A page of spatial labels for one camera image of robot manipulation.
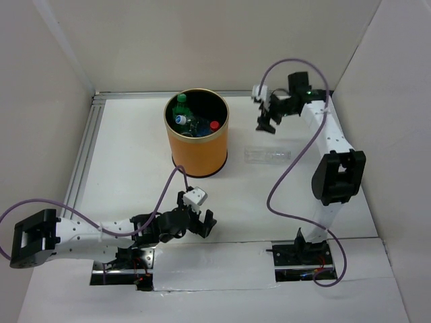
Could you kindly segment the clear bottle without label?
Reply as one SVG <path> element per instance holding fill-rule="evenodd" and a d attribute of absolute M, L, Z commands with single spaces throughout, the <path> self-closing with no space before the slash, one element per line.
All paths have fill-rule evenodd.
<path fill-rule="evenodd" d="M 244 148 L 244 160 L 248 164 L 284 165 L 291 160 L 291 151 L 282 147 L 248 146 Z"/>

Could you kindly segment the clear bottle red label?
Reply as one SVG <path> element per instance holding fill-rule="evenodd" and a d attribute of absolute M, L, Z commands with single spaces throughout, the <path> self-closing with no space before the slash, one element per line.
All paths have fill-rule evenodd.
<path fill-rule="evenodd" d="M 220 129 L 220 127 L 221 127 L 221 124 L 218 121 L 216 120 L 211 121 L 208 125 L 208 134 L 210 135 L 217 132 Z"/>

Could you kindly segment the small clear bottle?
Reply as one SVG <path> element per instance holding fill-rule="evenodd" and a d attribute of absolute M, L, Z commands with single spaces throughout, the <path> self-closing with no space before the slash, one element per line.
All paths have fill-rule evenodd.
<path fill-rule="evenodd" d="M 180 134 L 188 133 L 193 136 L 196 130 L 196 119 L 192 115 L 177 115 L 175 118 L 177 132 Z"/>

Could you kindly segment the crushed green plastic bottle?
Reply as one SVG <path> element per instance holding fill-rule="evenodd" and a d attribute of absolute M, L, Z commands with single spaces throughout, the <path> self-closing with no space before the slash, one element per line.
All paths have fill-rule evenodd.
<path fill-rule="evenodd" d="M 192 112 L 187 103 L 187 95 L 184 93 L 178 94 L 176 97 L 176 104 L 172 109 L 172 117 L 175 119 L 177 116 L 190 116 Z"/>

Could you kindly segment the clear bottle blue label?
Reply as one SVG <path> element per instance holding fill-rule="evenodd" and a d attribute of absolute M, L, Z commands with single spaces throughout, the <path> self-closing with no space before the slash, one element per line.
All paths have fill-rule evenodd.
<path fill-rule="evenodd" d="M 201 117 L 196 118 L 195 123 L 195 137 L 205 137 L 211 134 L 210 122 Z"/>

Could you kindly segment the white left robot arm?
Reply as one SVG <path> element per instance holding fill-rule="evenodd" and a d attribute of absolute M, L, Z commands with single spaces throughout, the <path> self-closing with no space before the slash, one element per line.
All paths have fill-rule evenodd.
<path fill-rule="evenodd" d="M 70 258 L 93 260 L 114 270 L 151 270 L 158 244 L 180 239 L 188 231 L 202 238 L 210 234 L 217 221 L 210 210 L 200 220 L 206 198 L 205 191 L 190 187 L 178 193 L 171 211 L 94 225 L 59 217 L 55 209 L 41 210 L 15 225 L 9 265 L 32 268 Z"/>

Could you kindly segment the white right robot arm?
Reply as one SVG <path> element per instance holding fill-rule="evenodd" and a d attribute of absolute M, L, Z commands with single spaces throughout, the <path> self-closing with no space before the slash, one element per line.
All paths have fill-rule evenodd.
<path fill-rule="evenodd" d="M 313 133 L 321 160 L 311 179 L 311 190 L 319 202 L 306 229 L 299 229 L 293 246 L 287 251 L 274 250 L 286 257 L 288 263 L 310 265 L 312 261 L 324 261 L 327 249 L 328 229 L 341 208 L 356 196 L 363 177 L 366 156 L 353 148 L 345 138 L 330 109 L 330 92 L 313 89 L 307 72 L 288 75 L 287 98 L 281 99 L 270 92 L 266 85 L 255 85 L 253 100 L 261 111 L 257 130 L 274 134 L 274 121 L 280 124 L 285 116 L 301 116 Z"/>

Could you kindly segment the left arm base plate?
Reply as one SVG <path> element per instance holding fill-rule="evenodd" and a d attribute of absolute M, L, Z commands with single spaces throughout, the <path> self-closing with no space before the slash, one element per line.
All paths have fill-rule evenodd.
<path fill-rule="evenodd" d="M 91 286 L 133 285 L 138 291 L 153 291 L 155 248 L 119 248 L 110 262 L 94 261 Z"/>

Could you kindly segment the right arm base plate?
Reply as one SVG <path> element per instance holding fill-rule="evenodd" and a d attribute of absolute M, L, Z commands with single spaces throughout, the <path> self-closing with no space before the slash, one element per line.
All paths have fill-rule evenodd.
<path fill-rule="evenodd" d="M 293 244 L 274 244 L 266 251 L 272 254 L 277 282 L 311 281 L 315 273 L 318 273 L 318 281 L 337 278 L 330 247 L 326 242 L 303 253 L 299 253 Z"/>

